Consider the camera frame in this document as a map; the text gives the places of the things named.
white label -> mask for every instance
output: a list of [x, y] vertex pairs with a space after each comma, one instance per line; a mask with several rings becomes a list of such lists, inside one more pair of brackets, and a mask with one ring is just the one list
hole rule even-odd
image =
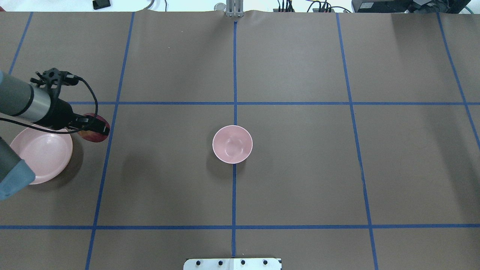
[[373, 6], [373, 2], [368, 2], [368, 3], [362, 3], [360, 8], [361, 9], [369, 9]]

gray table surface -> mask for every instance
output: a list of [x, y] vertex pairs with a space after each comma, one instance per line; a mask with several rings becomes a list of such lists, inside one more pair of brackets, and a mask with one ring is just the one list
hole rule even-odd
[[[480, 16], [0, 13], [0, 69], [85, 78], [109, 140], [0, 202], [0, 269], [480, 268]], [[93, 111], [82, 86], [62, 89]], [[222, 126], [250, 131], [218, 160]], [[0, 123], [11, 142], [22, 127]]]

bowl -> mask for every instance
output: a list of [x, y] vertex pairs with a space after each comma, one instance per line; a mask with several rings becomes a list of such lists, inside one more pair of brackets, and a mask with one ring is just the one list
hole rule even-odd
[[20, 132], [10, 147], [35, 173], [31, 184], [41, 184], [59, 175], [67, 167], [73, 152], [70, 134], [52, 134], [31, 128]]
[[246, 160], [252, 152], [253, 139], [243, 127], [228, 125], [217, 131], [213, 137], [212, 148], [221, 161], [237, 164]]

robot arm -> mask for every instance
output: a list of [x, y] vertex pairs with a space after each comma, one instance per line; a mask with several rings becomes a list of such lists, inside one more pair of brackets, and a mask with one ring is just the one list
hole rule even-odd
[[[61, 86], [73, 86], [83, 81], [90, 89], [82, 78], [55, 68], [36, 74], [40, 79], [30, 80], [36, 84], [34, 86], [0, 71], [1, 113], [19, 117], [50, 130], [72, 130], [66, 132], [67, 134], [83, 132], [81, 136], [90, 141], [99, 142], [107, 138], [109, 125], [98, 119], [96, 112], [93, 116], [75, 114], [70, 104], [58, 98]], [[92, 140], [91, 133], [98, 134], [102, 139]], [[0, 200], [3, 200], [31, 183], [35, 174], [1, 137], [0, 157]]]

